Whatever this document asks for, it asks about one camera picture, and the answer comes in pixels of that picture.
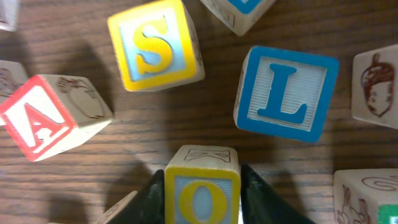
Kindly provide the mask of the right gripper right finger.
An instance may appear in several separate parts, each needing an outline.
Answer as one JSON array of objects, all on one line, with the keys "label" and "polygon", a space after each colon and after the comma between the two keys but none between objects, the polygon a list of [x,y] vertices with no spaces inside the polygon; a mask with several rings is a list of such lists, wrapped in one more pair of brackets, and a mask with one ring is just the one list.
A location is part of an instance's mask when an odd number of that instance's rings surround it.
[{"label": "right gripper right finger", "polygon": [[244,224],[315,224],[285,202],[247,164],[241,166],[241,206]]}]

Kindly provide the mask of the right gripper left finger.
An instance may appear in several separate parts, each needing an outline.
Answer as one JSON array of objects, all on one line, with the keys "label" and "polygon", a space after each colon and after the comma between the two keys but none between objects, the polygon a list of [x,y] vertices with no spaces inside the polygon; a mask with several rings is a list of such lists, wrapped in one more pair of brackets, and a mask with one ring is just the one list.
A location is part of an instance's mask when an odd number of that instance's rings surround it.
[{"label": "right gripper left finger", "polygon": [[164,171],[157,170],[149,183],[138,191],[110,224],[164,224],[165,182]]}]

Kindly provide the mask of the yellow O block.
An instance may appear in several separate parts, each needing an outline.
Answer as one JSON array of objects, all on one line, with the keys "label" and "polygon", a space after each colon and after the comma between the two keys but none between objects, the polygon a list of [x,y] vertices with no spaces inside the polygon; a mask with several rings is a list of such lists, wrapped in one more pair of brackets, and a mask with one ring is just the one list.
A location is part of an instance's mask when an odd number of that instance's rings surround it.
[{"label": "yellow O block", "polygon": [[233,148],[184,145],[165,169],[165,222],[237,224],[240,193]]}]

